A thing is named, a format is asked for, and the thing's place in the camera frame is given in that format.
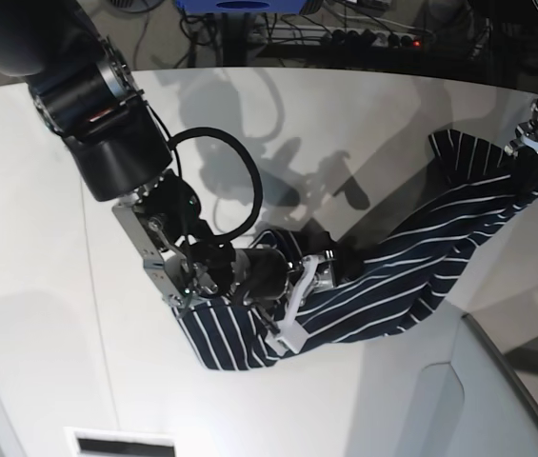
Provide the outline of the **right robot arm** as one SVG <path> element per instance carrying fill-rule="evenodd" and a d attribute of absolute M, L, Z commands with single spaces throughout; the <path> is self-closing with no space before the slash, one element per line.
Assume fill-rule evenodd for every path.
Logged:
<path fill-rule="evenodd" d="M 45 125 L 70 152 L 92 196 L 113 213 L 167 303 L 190 309 L 226 298 L 296 310 L 312 293 L 358 279 L 362 259 L 326 233 L 276 232 L 276 243 L 236 248 L 257 221 L 261 174 L 235 137 L 215 128 L 169 133 L 137 87 L 122 53 L 74 1 L 0 1 L 0 73 L 19 77 Z M 230 146 L 252 186 L 237 228 L 214 233 L 184 180 L 180 143 L 208 137 Z"/>

